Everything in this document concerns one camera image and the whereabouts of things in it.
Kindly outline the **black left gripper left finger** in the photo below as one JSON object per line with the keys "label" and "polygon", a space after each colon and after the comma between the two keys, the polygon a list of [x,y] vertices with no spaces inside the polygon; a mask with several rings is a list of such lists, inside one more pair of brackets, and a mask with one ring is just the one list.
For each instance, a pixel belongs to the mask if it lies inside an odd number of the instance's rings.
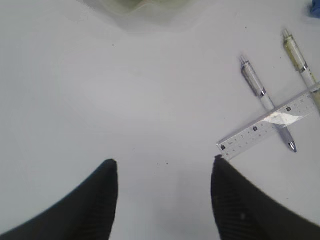
{"label": "black left gripper left finger", "polygon": [[105,160],[66,197],[2,240],[108,240],[118,203],[118,165]]}

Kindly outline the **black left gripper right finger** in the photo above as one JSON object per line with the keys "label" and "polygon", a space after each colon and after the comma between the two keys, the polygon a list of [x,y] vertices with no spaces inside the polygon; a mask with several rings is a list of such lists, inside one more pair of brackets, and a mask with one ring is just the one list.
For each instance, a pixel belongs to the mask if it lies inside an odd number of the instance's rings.
{"label": "black left gripper right finger", "polygon": [[320,227],[284,207],[222,155],[211,175],[213,216],[222,240],[318,240]]}

